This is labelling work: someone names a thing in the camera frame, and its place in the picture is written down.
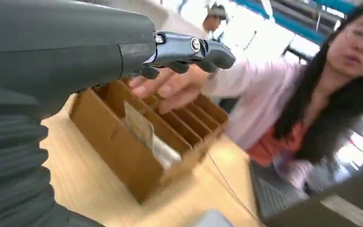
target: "cardboard box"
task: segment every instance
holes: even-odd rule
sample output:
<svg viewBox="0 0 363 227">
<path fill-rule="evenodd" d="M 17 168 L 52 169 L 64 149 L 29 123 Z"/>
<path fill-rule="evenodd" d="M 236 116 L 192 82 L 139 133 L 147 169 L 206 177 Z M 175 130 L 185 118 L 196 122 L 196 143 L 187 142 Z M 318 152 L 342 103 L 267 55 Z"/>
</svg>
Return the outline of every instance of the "cardboard box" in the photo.
<svg viewBox="0 0 363 227">
<path fill-rule="evenodd" d="M 164 170 L 136 139 L 123 120 L 125 100 L 153 124 L 156 136 L 180 154 L 181 162 Z M 157 112 L 160 100 L 138 99 L 117 81 L 80 93 L 70 111 L 70 119 L 140 203 L 199 164 L 227 122 L 226 112 L 203 95 L 164 115 Z"/>
</svg>

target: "table surface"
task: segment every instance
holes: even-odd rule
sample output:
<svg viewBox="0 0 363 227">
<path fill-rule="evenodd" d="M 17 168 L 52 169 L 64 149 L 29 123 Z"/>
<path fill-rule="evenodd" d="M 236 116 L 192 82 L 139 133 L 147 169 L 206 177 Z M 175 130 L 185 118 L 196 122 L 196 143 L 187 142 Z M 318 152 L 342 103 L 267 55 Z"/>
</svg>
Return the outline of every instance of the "table surface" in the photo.
<svg viewBox="0 0 363 227">
<path fill-rule="evenodd" d="M 52 174 L 58 203 L 107 227 L 190 227 L 208 209 L 222 212 L 235 227 L 258 227 L 255 218 L 234 198 L 210 158 L 191 176 L 139 205 L 68 117 L 72 99 L 43 121 L 49 136 L 44 166 Z M 209 153 L 235 193 L 255 212 L 248 157 L 228 138 Z"/>
</svg>

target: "robotic hand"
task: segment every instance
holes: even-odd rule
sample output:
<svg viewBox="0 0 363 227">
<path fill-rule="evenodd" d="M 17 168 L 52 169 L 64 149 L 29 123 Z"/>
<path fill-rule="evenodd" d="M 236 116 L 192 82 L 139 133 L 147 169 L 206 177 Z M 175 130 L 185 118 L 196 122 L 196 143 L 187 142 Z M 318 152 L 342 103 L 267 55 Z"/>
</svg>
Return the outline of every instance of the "robotic hand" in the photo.
<svg viewBox="0 0 363 227">
<path fill-rule="evenodd" d="M 158 75 L 156 68 L 168 67 L 177 73 L 185 73 L 190 64 L 197 64 L 206 72 L 216 72 L 218 68 L 228 69 L 235 58 L 223 44 L 199 40 L 188 35 L 173 32 L 158 32 L 155 35 L 156 52 L 145 61 L 145 67 L 132 75 L 143 75 L 154 79 Z"/>
<path fill-rule="evenodd" d="M 234 57 L 222 44 L 155 32 L 146 16 L 70 0 L 0 0 L 0 227 L 101 227 L 54 200 L 48 130 L 75 91 L 156 68 L 213 72 Z"/>
</svg>

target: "finger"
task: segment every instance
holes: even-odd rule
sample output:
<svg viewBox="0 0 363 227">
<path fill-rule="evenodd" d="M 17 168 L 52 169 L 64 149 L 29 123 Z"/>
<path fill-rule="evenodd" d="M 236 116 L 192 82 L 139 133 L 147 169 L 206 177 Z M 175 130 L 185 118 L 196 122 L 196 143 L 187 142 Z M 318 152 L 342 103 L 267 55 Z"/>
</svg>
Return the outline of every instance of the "finger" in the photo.
<svg viewBox="0 0 363 227">
<path fill-rule="evenodd" d="M 141 86 L 146 80 L 147 80 L 147 78 L 145 78 L 143 76 L 135 77 L 129 81 L 129 87 L 131 89 L 134 89 L 138 86 Z"/>
<path fill-rule="evenodd" d="M 159 106 L 159 113 L 165 114 L 171 110 L 179 109 L 194 101 L 200 93 L 198 86 L 189 86 L 178 94 L 165 99 Z"/>
<path fill-rule="evenodd" d="M 188 72 L 170 77 L 158 90 L 158 94 L 164 98 L 172 97 L 190 85 L 199 85 L 203 83 L 202 80 L 205 79 L 206 76 L 207 73 L 200 68 L 190 67 Z"/>
<path fill-rule="evenodd" d="M 132 89 L 132 92 L 139 98 L 148 98 L 174 74 L 169 68 L 159 69 L 159 72 L 156 79 L 147 79 L 141 85 Z"/>
</svg>

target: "woman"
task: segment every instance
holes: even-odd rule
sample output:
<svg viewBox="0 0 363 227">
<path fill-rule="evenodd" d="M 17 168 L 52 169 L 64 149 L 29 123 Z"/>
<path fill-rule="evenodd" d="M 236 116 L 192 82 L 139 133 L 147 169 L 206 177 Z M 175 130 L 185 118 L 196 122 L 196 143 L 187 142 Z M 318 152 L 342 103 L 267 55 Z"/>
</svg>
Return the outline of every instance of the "woman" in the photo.
<svg viewBox="0 0 363 227">
<path fill-rule="evenodd" d="M 280 59 L 263 65 L 246 60 L 211 75 L 196 66 L 183 75 L 163 69 L 157 79 L 137 78 L 130 86 L 141 98 L 156 91 L 163 96 L 162 113 L 200 91 L 240 96 L 227 135 L 263 166 L 283 157 L 277 172 L 302 188 L 312 167 L 333 157 L 363 115 L 363 5 L 306 66 Z"/>
</svg>

